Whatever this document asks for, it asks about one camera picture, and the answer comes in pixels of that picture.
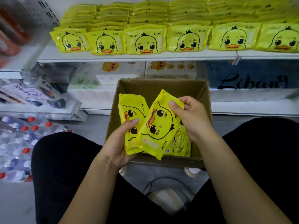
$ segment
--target gray floor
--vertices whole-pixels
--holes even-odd
[[[104,143],[109,116],[89,116],[86,122],[69,122],[64,124],[75,133],[86,137],[100,145]],[[242,122],[213,122],[219,135],[225,135],[238,127]],[[182,168],[166,168],[152,165],[129,164],[125,179],[135,188],[142,191],[146,184],[157,177],[174,177],[185,183],[196,193],[209,178],[202,171],[196,178],[188,177]],[[158,180],[153,189],[182,187],[173,180]],[[0,223],[3,224],[34,224],[34,191],[32,183],[6,183],[0,181]]]

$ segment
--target blue package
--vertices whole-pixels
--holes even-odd
[[[211,88],[297,88],[298,60],[205,61]]]

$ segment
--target left hand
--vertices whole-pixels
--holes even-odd
[[[125,121],[119,128],[113,131],[97,156],[107,157],[117,169],[121,169],[121,167],[133,160],[136,154],[128,156],[124,148],[125,133],[138,123],[138,118]]]

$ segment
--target cable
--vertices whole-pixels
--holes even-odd
[[[145,186],[145,188],[143,189],[142,194],[144,193],[144,191],[147,189],[147,187],[148,187],[149,185],[150,185],[149,192],[148,192],[147,194],[145,194],[145,195],[147,196],[148,194],[150,194],[150,193],[151,193],[151,189],[152,189],[152,183],[155,182],[156,180],[159,180],[159,179],[172,179],[172,180],[175,180],[175,181],[181,183],[182,185],[184,185],[184,186],[190,191],[190,189],[189,189],[183,182],[181,182],[180,180],[177,180],[177,179],[172,178],[172,177],[159,177],[159,178],[155,178],[154,180],[150,181],[150,182]]]

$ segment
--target black pants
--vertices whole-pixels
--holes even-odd
[[[283,118],[257,118],[223,137],[255,182],[299,223],[299,124]],[[32,154],[36,221],[62,218],[102,146],[73,133],[41,139]],[[186,212],[170,217],[118,174],[107,223],[225,223],[208,180]]]

